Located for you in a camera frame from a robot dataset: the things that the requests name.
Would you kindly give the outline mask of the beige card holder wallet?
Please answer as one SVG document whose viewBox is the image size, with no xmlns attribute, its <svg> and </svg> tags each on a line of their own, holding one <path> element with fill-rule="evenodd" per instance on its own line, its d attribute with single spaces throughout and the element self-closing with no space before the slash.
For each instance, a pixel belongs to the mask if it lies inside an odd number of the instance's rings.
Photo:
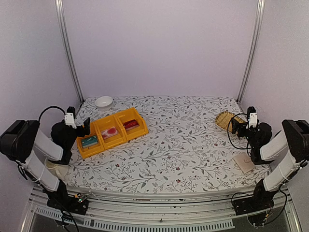
<svg viewBox="0 0 309 232">
<path fill-rule="evenodd" d="M 255 168 L 254 163 L 246 153 L 240 153 L 234 156 L 233 160 L 244 174 L 252 171 Z"/>
</svg>

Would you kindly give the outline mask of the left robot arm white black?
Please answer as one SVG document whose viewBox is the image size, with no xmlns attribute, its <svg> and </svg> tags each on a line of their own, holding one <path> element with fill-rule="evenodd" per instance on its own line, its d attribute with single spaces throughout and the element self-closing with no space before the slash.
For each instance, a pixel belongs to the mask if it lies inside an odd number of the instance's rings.
<svg viewBox="0 0 309 232">
<path fill-rule="evenodd" d="M 18 164 L 24 178 L 32 178 L 42 185 L 50 199 L 62 210 L 72 205 L 66 185 L 61 177 L 53 174 L 43 163 L 67 167 L 72 157 L 72 147 L 78 137 L 90 134 L 90 120 L 82 126 L 65 121 L 52 127 L 48 138 L 40 129 L 38 120 L 17 120 L 0 136 L 0 152 Z"/>
</svg>

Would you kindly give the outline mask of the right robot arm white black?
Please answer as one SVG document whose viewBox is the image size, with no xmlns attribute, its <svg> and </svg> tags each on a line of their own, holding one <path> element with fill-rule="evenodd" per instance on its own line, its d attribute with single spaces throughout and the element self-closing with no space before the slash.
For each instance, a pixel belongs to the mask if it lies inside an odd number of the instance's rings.
<svg viewBox="0 0 309 232">
<path fill-rule="evenodd" d="M 253 196 L 249 198 L 254 211 L 261 210 L 271 202 L 280 186 L 290 181 L 309 160 L 308 122 L 285 119 L 281 125 L 282 130 L 273 136 L 271 127 L 267 123 L 259 123 L 254 113 L 247 122 L 232 118 L 228 124 L 229 132 L 247 139 L 245 152 L 233 158 L 244 173 L 251 171 L 255 165 L 269 164 L 280 153 L 286 153 L 271 174 L 256 184 Z"/>
</svg>

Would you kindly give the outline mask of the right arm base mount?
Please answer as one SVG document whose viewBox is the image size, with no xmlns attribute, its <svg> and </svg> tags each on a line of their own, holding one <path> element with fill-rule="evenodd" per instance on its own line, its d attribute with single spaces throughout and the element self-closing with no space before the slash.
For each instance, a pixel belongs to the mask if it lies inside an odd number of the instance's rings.
<svg viewBox="0 0 309 232">
<path fill-rule="evenodd" d="M 265 196 L 254 196 L 237 192 L 232 195 L 231 204 L 234 208 L 236 216 L 266 210 L 274 206 L 274 194 Z"/>
</svg>

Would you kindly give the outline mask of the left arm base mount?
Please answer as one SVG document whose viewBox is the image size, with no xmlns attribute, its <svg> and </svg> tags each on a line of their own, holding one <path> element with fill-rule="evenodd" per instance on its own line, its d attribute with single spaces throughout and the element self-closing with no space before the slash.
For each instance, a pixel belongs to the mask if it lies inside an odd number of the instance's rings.
<svg viewBox="0 0 309 232">
<path fill-rule="evenodd" d="M 83 200 L 82 202 L 73 196 L 64 196 L 59 198 L 54 194 L 48 195 L 49 200 L 47 201 L 47 206 L 55 208 L 58 210 L 63 210 L 70 213 L 75 213 L 79 215 L 86 215 L 89 200 Z"/>
</svg>

